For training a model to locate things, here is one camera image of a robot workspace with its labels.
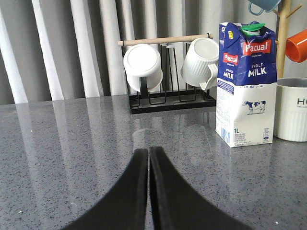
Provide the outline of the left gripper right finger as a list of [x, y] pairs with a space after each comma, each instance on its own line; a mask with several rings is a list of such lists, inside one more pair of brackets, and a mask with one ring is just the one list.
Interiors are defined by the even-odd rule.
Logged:
[[150, 148], [150, 199], [156, 230], [249, 230], [195, 191], [162, 147]]

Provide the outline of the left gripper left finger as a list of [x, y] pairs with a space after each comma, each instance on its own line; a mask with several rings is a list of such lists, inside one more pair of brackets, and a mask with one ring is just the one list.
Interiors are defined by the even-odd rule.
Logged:
[[136, 149], [118, 181], [89, 211], [65, 230], [143, 230], [148, 180], [148, 150]]

